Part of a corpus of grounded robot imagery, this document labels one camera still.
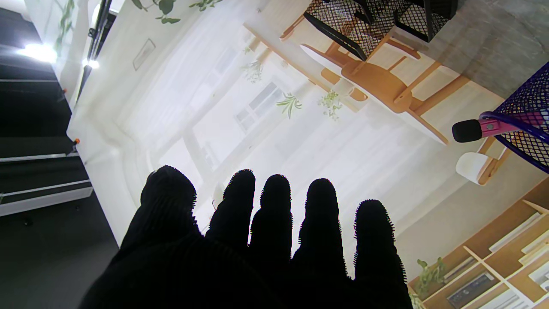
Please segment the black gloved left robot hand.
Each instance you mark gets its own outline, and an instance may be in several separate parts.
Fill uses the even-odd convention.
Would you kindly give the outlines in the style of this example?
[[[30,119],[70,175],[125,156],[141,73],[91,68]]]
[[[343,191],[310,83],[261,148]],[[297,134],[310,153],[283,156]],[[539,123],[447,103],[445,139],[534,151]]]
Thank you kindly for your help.
[[[176,168],[149,174],[117,254],[81,309],[411,309],[386,208],[365,200],[355,215],[355,275],[347,275],[337,192],[308,187],[299,248],[287,178],[272,175],[252,215],[251,170],[231,178],[208,231],[199,231],[196,190]]]

